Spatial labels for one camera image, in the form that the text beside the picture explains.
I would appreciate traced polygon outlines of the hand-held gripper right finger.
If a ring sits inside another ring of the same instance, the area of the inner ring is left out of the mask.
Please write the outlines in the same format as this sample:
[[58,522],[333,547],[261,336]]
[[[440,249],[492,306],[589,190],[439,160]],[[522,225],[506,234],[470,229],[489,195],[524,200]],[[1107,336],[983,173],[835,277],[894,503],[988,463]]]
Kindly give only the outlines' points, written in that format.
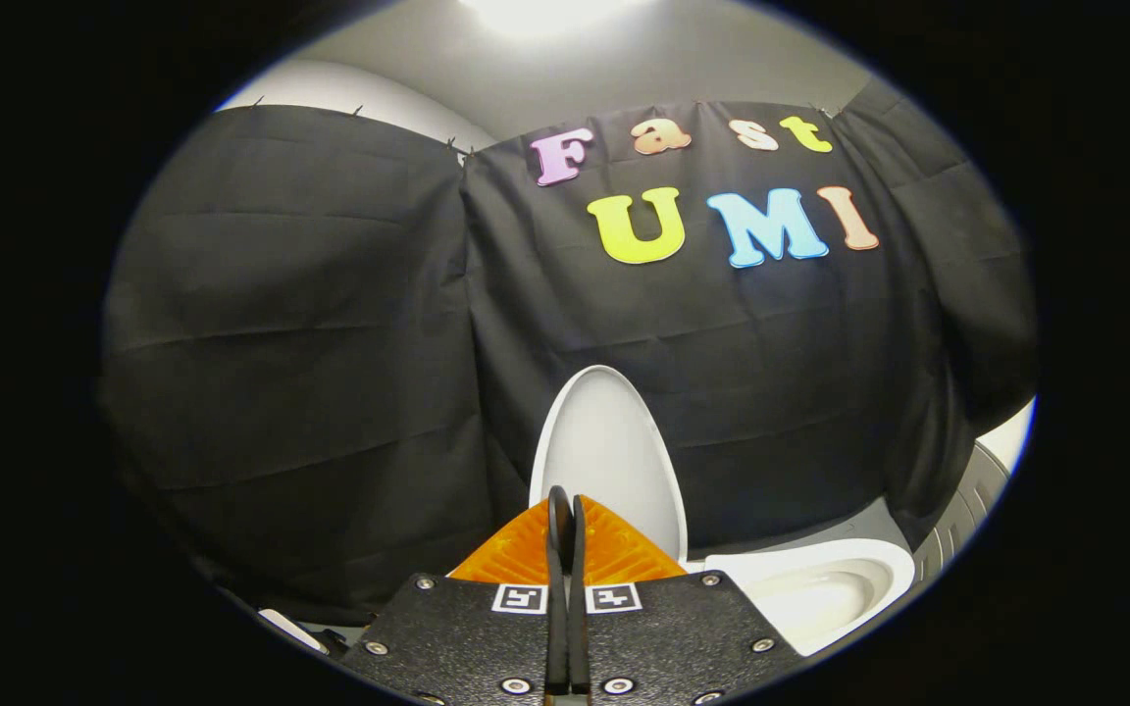
[[570,688],[589,705],[702,705],[802,665],[725,572],[683,569],[584,495],[573,514]]

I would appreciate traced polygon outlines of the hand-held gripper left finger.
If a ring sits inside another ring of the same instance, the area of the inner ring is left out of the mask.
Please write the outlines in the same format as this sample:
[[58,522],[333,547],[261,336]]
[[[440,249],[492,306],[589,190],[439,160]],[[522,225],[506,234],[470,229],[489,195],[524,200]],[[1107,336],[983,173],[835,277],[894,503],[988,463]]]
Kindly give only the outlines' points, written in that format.
[[571,509],[554,486],[529,533],[540,582],[414,574],[341,659],[363,681],[417,705],[551,705],[570,692]]

